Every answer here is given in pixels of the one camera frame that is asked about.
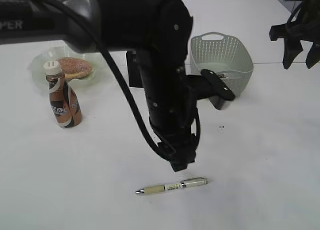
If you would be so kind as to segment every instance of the pen tip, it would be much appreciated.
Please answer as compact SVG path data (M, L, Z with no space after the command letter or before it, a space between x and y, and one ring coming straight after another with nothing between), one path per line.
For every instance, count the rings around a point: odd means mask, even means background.
M145 191L144 189L141 189L141 190L136 191L135 193L136 194L144 194L145 193L144 191Z

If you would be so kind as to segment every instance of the bottle label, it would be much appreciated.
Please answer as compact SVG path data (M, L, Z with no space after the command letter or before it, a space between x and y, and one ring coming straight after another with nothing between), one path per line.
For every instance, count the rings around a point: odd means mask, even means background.
M176 190L176 189L182 189L182 184L179 183L174 183L174 184L166 184L164 186L165 191L171 191L171 190Z
M50 103L61 127L73 127L82 120L80 105L75 92L63 78L49 81Z

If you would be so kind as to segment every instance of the white bottle cap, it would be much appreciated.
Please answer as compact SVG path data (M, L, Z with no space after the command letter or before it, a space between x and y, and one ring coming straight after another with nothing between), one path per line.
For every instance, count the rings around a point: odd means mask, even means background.
M48 61L43 65L44 72L48 76L55 76L62 72L61 65L58 61Z

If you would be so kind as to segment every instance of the basket handle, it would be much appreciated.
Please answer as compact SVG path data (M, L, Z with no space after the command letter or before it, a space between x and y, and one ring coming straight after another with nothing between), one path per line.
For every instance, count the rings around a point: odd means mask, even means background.
M206 40L203 39L203 37L205 37L205 36L214 36L214 35L222 36L222 39L221 40L207 40L207 41L223 41L224 38L227 36L227 35L224 35L224 34L219 33L219 32L209 32L209 33L205 33L205 34L203 34L201 36L198 36L198 37L200 38L200 40L206 41Z

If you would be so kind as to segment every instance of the robotic arm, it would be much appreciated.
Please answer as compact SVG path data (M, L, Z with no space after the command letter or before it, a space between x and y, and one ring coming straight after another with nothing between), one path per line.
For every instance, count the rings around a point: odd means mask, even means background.
M232 91L212 71L187 76L185 59L193 20L181 0L0 0L0 44L64 40L79 53L100 51L125 94L149 146L174 171L195 161L200 140L197 100L217 109ZM109 51L135 50L149 121L137 105ZM196 134L191 131L195 121Z
M272 26L270 39L276 41L284 38L283 66L288 69L294 59L303 51L300 41L313 42L306 58L306 66L310 69L320 61L320 0L302 0L293 11L286 24Z

